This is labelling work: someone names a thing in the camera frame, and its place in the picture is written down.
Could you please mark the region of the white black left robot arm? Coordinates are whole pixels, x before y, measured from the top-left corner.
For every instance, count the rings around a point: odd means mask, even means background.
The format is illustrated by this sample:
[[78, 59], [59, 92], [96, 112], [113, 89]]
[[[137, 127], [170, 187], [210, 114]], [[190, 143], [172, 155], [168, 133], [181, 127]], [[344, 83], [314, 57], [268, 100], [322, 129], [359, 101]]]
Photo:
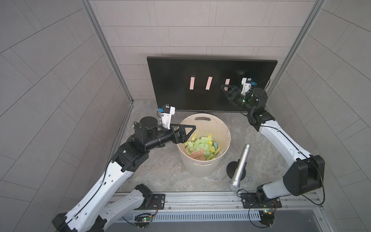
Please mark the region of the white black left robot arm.
[[69, 212], [52, 220], [58, 232], [104, 232], [128, 212], [148, 207], [153, 192], [144, 184], [113, 204], [107, 204], [118, 188], [149, 158], [150, 150], [166, 143], [185, 143], [196, 130], [194, 125], [170, 124], [165, 128], [154, 117], [134, 123], [135, 133], [119, 148], [105, 171], [85, 197]]

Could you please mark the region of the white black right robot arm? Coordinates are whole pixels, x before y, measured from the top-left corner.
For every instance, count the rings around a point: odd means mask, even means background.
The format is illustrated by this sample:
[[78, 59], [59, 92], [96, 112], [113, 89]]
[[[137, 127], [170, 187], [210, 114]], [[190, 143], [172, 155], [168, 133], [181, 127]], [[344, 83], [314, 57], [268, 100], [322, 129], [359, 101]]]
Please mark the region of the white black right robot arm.
[[221, 89], [229, 102], [275, 146], [289, 165], [281, 179], [257, 187], [260, 205], [271, 199], [324, 189], [324, 159], [312, 155], [284, 131], [266, 110], [268, 96], [264, 89], [253, 87], [244, 92], [234, 85], [222, 85]]

